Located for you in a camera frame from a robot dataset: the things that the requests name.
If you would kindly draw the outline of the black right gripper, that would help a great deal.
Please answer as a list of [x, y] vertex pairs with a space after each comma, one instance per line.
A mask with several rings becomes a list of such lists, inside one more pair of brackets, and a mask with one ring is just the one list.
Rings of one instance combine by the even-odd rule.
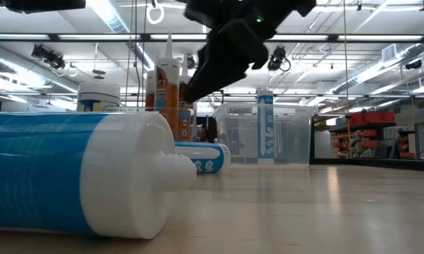
[[244, 79], [249, 66], [264, 66], [264, 41], [279, 26], [279, 0], [186, 0], [184, 16], [210, 29], [183, 94], [185, 101], [195, 102]]

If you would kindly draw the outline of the blue silicone tube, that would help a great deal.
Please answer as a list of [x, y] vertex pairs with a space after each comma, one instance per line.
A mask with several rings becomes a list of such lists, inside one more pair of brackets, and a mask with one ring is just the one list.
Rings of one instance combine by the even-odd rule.
[[198, 174], [217, 174], [228, 169], [231, 154], [226, 145], [219, 143], [175, 142], [176, 153], [188, 157]]
[[0, 229], [151, 239], [195, 179], [157, 112], [0, 113]]
[[274, 164], [273, 92], [257, 91], [258, 164]]

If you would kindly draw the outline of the frosted plastic container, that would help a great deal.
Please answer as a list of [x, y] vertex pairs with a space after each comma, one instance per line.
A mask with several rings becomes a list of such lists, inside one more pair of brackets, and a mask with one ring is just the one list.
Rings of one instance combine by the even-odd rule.
[[[233, 164], [258, 164], [257, 104], [226, 103], [213, 113], [218, 142], [225, 144]], [[308, 164], [314, 110], [273, 105], [274, 164]]]

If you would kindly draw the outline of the shelf with red bins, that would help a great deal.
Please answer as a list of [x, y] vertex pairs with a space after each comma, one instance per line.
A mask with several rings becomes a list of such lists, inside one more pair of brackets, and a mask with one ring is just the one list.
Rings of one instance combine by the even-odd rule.
[[392, 111], [362, 111], [337, 118], [330, 131], [338, 158], [414, 159], [409, 138], [415, 132], [396, 124]]

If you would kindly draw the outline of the black overhead frame bar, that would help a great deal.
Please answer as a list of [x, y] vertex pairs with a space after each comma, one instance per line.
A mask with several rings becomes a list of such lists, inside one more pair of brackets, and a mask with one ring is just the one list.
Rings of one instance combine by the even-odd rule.
[[[206, 42], [213, 36], [203, 33], [169, 34], [56, 34], [56, 33], [0, 33], [0, 42]], [[381, 35], [381, 34], [306, 34], [280, 33], [267, 39], [281, 43], [424, 43], [424, 35]]]

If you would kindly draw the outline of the black aluminium table frame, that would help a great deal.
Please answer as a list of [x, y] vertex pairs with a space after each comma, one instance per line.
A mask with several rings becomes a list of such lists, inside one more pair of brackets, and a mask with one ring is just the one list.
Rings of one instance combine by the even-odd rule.
[[352, 165], [362, 167], [379, 167], [424, 171], [424, 160], [417, 159], [373, 159], [373, 158], [314, 158], [311, 165]]

